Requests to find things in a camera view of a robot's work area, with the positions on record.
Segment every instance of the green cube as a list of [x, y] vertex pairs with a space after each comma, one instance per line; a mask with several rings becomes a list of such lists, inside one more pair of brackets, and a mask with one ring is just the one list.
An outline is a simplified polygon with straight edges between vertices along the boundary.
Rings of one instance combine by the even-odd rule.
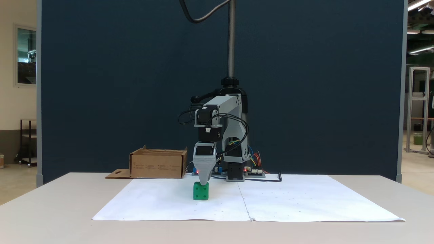
[[208, 186], [209, 183], [207, 182], [206, 185], [201, 185], [200, 182], [195, 182], [193, 185], [193, 199], [194, 200], [208, 200]]

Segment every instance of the vertical pole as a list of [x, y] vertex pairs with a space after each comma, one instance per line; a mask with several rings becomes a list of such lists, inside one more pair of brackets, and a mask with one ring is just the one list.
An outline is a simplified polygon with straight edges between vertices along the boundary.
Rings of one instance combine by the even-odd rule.
[[407, 105], [407, 145], [406, 152], [410, 152], [410, 136], [411, 136], [411, 105], [413, 100], [413, 73], [414, 68], [410, 67], [408, 76], [408, 105]]
[[20, 119], [20, 151], [21, 148], [23, 147], [23, 120]]
[[234, 56], [235, 56], [235, 1], [228, 4], [227, 23], [227, 76], [234, 77]]
[[29, 165], [32, 165], [32, 120], [29, 120]]
[[422, 142], [422, 151], [425, 151], [427, 148], [427, 130], [428, 130], [428, 103], [430, 101], [429, 99], [429, 93], [430, 93], [430, 68], [427, 70], [427, 76], [425, 77], [425, 103], [424, 103], [424, 136], [423, 136], [423, 142]]

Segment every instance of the dark blue partition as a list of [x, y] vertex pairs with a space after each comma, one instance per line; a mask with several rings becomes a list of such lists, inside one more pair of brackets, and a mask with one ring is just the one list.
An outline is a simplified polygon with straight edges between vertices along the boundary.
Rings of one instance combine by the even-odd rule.
[[[219, 1], [189, 0], [199, 17]], [[267, 171], [383, 175], [398, 162], [403, 1], [237, 1], [235, 74]], [[44, 0], [44, 182], [192, 148], [177, 123], [226, 75], [227, 7], [189, 23], [174, 0]]]

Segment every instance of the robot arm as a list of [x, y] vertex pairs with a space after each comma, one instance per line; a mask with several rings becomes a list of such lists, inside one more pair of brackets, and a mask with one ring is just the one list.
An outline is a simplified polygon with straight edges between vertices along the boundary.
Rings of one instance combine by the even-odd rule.
[[[218, 158], [224, 156], [226, 162], [240, 164], [249, 160], [246, 126], [241, 122], [241, 94], [216, 96], [195, 112], [194, 126], [199, 129], [199, 141], [193, 152], [193, 164], [199, 173], [201, 185], [206, 185]], [[239, 120], [228, 119], [223, 132], [220, 119], [235, 116]], [[230, 141], [240, 140], [235, 145]], [[217, 152], [217, 143], [222, 141], [222, 152]]]

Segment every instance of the cardboard box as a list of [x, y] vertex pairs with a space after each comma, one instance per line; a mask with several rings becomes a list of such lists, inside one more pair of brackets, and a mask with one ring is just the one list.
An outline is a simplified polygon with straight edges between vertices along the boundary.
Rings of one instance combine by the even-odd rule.
[[106, 179], [159, 178], [181, 179], [187, 167], [185, 150], [147, 149], [130, 153], [129, 169], [117, 169]]

